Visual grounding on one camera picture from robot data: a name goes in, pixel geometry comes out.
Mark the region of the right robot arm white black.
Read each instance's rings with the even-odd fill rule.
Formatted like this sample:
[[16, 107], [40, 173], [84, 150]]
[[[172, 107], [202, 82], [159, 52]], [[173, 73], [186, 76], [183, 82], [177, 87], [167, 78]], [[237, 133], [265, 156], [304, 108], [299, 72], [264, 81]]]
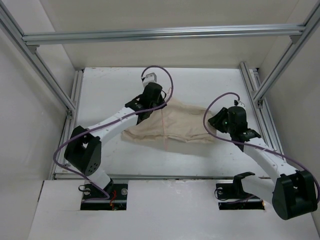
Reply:
[[221, 133], [229, 134], [231, 142], [251, 157], [269, 176], [265, 183], [253, 172], [234, 176], [232, 192], [236, 198], [254, 195], [270, 204], [277, 215], [289, 220], [317, 210], [315, 180], [308, 170], [298, 170], [269, 148], [259, 133], [248, 128], [246, 110], [241, 106], [222, 108], [204, 121]]

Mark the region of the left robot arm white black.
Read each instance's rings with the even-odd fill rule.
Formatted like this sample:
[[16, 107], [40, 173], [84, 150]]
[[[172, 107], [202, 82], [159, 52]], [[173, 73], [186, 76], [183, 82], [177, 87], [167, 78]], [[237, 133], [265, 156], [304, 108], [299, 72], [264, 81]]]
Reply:
[[167, 104], [162, 93], [161, 85], [149, 82], [142, 94], [113, 116], [87, 128], [79, 125], [72, 131], [64, 158], [95, 186], [100, 199], [108, 199], [113, 188], [113, 180], [101, 167], [103, 146], [124, 130], [149, 118], [153, 111], [164, 108]]

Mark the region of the beige trousers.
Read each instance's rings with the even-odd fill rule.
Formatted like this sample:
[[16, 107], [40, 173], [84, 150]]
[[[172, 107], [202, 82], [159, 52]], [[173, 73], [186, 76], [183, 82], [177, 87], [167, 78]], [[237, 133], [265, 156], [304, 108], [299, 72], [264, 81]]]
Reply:
[[[187, 105], [172, 98], [164, 108], [170, 112], [170, 139], [196, 144], [210, 144], [215, 141], [215, 138], [206, 131], [203, 125], [203, 117], [206, 112], [204, 107]], [[149, 118], [124, 130], [121, 138], [133, 143], [163, 140], [162, 109], [154, 111]]]

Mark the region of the pink wire hanger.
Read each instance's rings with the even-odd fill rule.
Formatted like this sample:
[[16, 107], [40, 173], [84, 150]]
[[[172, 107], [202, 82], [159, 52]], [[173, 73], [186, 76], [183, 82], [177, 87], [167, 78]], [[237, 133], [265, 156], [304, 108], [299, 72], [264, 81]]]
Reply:
[[170, 112], [163, 108], [161, 110], [161, 122], [162, 122], [162, 130], [163, 130], [163, 147], [166, 152], [169, 151], [169, 141], [170, 141]]

